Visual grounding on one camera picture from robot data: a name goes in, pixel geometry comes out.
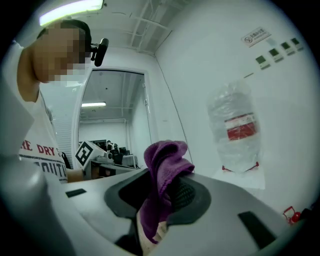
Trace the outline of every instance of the red label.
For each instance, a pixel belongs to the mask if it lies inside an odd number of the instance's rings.
[[[224,122],[230,141],[240,140],[257,132],[253,113],[243,114]]]
[[[252,136],[256,132],[256,127],[253,122],[227,130],[230,141],[240,140]]]

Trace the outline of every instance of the white t-shirt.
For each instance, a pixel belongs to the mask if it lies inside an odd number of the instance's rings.
[[[34,118],[19,155],[23,160],[34,162],[43,172],[55,174],[61,183],[68,182],[66,165],[56,141],[53,126],[46,112],[44,100],[39,92],[36,102],[24,101],[17,84],[18,63],[23,47],[14,42],[2,63],[2,77],[16,98]]]

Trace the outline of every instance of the warning label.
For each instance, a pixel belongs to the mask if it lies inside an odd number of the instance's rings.
[[[230,141],[240,140],[257,133],[254,113],[247,113],[225,120],[224,124]]]
[[[247,46],[251,47],[267,38],[268,36],[271,36],[271,34],[260,26],[242,37],[241,41],[244,42]]]

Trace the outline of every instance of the person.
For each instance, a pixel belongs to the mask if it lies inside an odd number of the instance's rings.
[[[110,152],[111,150],[112,150],[112,143],[111,143],[111,141],[110,140],[108,140],[107,142],[106,142],[106,149],[107,149],[107,152]]]
[[[39,85],[58,81],[75,64],[85,63],[90,51],[88,25],[75,19],[60,20],[44,28],[26,48],[12,42],[2,63],[2,78],[34,119],[19,156],[55,174],[61,183],[83,180],[83,172],[66,168]]]
[[[117,143],[114,143],[114,153],[115,154],[119,154],[119,149],[118,149],[118,144]]]

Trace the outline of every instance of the white wall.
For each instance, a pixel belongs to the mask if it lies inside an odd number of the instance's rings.
[[[126,124],[124,121],[80,123],[79,141],[106,140],[118,144],[118,147],[127,147]]]
[[[266,40],[247,47],[241,38],[262,26]],[[255,193],[279,212],[314,203],[319,186],[318,67],[294,25],[275,6],[258,0],[199,0],[183,10],[156,52],[186,133],[195,172],[212,177],[221,168],[206,108],[214,88],[244,76],[261,126],[264,191]],[[301,52],[260,70],[255,61],[297,37]]]
[[[129,133],[131,153],[136,155],[138,166],[142,169],[147,168],[144,153],[147,147],[151,145],[145,99],[144,88],[141,84],[133,104],[132,116],[129,122]]]
[[[144,79],[150,101],[152,142],[159,140],[185,141],[169,89],[153,56],[137,53],[130,49],[110,47],[99,68],[145,72]]]

